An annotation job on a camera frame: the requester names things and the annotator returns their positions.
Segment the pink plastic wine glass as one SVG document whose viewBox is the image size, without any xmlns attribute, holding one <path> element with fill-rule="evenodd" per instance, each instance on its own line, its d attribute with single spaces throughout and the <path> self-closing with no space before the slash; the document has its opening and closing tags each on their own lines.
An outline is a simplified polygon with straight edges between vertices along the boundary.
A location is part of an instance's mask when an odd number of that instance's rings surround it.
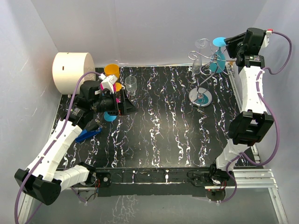
<svg viewBox="0 0 299 224">
<path fill-rule="evenodd" d="M 100 84 L 101 90 L 102 90 L 102 95 L 105 96 L 109 94 L 109 91 L 107 88 L 104 88 L 104 85 L 106 85 L 107 82 L 102 81 Z M 116 95 L 116 102 L 120 103 L 120 90 L 122 88 L 122 85 L 119 82 L 116 82 L 113 84 L 113 89 L 114 89 L 114 94 Z"/>
</svg>

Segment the blue wine glass front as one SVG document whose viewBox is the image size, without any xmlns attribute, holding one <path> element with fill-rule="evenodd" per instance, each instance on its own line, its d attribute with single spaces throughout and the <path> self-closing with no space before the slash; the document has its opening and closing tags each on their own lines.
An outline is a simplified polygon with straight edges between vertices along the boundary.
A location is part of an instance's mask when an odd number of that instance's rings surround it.
<svg viewBox="0 0 299 224">
<path fill-rule="evenodd" d="M 115 115 L 109 115 L 107 112 L 104 113 L 104 120 L 107 122 L 113 122 L 116 120 L 117 116 Z"/>
</svg>

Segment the blue wine glass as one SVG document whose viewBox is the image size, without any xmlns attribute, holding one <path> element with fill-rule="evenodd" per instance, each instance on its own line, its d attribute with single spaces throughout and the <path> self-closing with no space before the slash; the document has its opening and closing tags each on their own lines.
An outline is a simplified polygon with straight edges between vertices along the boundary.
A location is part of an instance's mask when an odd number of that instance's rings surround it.
<svg viewBox="0 0 299 224">
<path fill-rule="evenodd" d="M 104 113 L 104 120 L 107 122 L 113 122 L 116 120 L 117 116 L 115 115 L 109 115 L 107 112 Z"/>
<path fill-rule="evenodd" d="M 213 59 L 209 65 L 209 69 L 212 73 L 221 73 L 225 69 L 226 59 L 221 48 L 226 46 L 225 37 L 217 37 L 213 40 L 213 45 L 218 47 L 213 54 Z"/>
</svg>

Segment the yellow plastic wine glass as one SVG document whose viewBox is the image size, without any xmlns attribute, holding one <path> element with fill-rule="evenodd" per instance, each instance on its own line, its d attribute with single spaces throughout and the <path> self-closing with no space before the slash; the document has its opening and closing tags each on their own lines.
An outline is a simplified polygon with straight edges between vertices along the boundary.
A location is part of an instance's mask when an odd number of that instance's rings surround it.
<svg viewBox="0 0 299 224">
<path fill-rule="evenodd" d="M 113 87 L 114 87 L 114 91 L 118 92 L 122 88 L 122 85 L 118 82 L 118 79 L 120 77 L 120 68 L 119 68 L 119 66 L 117 64 L 114 64 L 114 63 L 108 64 L 104 68 L 104 72 L 105 72 L 106 77 L 113 76 L 113 75 L 115 76 Z"/>
</svg>

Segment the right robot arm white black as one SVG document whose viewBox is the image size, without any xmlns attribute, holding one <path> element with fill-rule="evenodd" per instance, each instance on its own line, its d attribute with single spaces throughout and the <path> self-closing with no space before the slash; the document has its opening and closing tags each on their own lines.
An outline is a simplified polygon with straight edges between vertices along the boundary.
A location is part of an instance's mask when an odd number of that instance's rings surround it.
<svg viewBox="0 0 299 224">
<path fill-rule="evenodd" d="M 237 158 L 260 142 L 274 122 L 260 99 L 263 87 L 259 83 L 262 78 L 259 72 L 265 67 L 259 51 L 268 46 L 271 34 L 271 29 L 248 28 L 245 33 L 224 39 L 229 57 L 236 59 L 239 68 L 242 109 L 229 126 L 226 147 L 209 168 L 208 179 L 213 185 L 230 179 Z"/>
</svg>

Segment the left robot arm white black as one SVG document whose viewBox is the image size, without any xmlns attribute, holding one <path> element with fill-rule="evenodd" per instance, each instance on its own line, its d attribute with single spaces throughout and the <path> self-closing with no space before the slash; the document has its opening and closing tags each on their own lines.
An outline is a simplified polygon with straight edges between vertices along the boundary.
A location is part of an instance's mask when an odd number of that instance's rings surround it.
<svg viewBox="0 0 299 224">
<path fill-rule="evenodd" d="M 102 82 L 85 81 L 79 94 L 72 98 L 71 109 L 58 122 L 52 136 L 40 154 L 26 169 L 18 169 L 14 175 L 21 190 L 42 202 L 51 205 L 60 192 L 76 184 L 92 186 L 96 182 L 95 167 L 80 162 L 78 165 L 57 171 L 65 153 L 83 132 L 94 115 L 107 112 L 125 116 L 138 111 L 130 102 L 124 89 L 120 90 L 121 100 L 111 90 L 102 89 Z"/>
</svg>

